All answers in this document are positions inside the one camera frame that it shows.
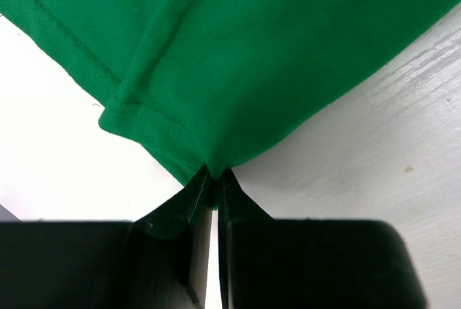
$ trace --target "wooden surface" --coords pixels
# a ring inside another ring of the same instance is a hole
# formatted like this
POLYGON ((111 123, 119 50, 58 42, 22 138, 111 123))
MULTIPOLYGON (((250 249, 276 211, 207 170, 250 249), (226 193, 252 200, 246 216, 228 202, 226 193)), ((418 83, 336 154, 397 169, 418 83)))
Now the wooden surface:
MULTIPOLYGON (((101 111, 0 17, 1 205, 21 219, 134 220, 177 192, 139 145, 99 129, 101 111)), ((235 173, 276 217, 390 222, 431 307, 461 308, 461 5, 235 173)))

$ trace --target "green cloth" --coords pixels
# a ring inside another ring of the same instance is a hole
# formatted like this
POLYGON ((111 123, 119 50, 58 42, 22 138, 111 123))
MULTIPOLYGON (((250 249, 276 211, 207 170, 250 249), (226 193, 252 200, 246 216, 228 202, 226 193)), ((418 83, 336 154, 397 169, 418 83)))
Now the green cloth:
POLYGON ((279 142, 460 0, 0 0, 179 181, 279 142))

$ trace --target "garment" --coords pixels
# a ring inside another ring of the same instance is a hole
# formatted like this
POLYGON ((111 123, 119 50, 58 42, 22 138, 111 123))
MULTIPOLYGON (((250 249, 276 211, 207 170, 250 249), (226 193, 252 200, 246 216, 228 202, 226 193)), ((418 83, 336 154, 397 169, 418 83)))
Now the garment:
POLYGON ((179 181, 264 152, 460 0, 0 0, 179 181))

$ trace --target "white surface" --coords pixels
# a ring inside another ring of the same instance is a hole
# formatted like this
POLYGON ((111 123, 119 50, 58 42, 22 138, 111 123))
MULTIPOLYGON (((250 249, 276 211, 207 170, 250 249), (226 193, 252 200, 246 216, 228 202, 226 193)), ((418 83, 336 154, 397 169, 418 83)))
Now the white surface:
MULTIPOLYGON (((243 188, 276 217, 378 218, 432 308, 461 308, 461 6, 264 155, 243 188)), ((180 185, 0 17, 0 204, 21 219, 130 219, 180 185)), ((214 232, 207 308, 218 308, 214 232)))

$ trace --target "white table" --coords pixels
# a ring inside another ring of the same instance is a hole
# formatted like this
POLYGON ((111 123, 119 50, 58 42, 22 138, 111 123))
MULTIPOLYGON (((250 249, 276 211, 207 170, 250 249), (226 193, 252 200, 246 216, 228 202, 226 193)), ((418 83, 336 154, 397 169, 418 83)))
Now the white table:
MULTIPOLYGON (((26 219, 135 220, 181 186, 0 17, 0 204, 26 219)), ((461 5, 279 145, 239 166, 284 218, 374 218, 406 240, 432 308, 461 308, 461 5)), ((216 231, 207 308, 219 306, 216 231)))

